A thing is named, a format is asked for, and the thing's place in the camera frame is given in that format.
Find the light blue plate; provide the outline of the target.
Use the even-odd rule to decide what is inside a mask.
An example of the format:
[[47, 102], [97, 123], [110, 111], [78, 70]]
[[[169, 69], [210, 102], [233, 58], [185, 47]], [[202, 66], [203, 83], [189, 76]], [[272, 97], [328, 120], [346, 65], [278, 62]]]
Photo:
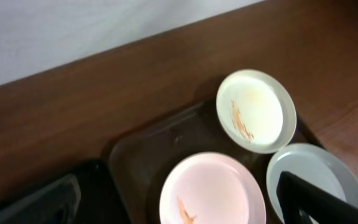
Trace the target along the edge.
[[276, 152], [266, 174], [272, 207], [284, 221], [276, 189], [280, 174], [289, 171], [327, 193], [358, 208], [358, 180], [347, 166], [328, 151], [307, 143], [294, 143]]

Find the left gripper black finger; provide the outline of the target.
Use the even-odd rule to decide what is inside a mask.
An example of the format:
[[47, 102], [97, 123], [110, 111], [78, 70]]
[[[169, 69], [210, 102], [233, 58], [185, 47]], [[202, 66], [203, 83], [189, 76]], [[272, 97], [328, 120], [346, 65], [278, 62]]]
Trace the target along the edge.
[[290, 172], [282, 172], [276, 190], [286, 224], [358, 224], [358, 208], [343, 202]]

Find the cream white plate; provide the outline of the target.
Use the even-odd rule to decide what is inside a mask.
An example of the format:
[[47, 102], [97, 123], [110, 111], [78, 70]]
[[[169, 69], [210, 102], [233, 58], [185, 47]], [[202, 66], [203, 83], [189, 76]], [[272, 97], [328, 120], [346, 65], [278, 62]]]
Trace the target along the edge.
[[295, 135], [294, 102], [274, 77], [244, 69], [228, 75], [216, 95], [218, 120], [240, 147], [271, 154], [286, 147]]

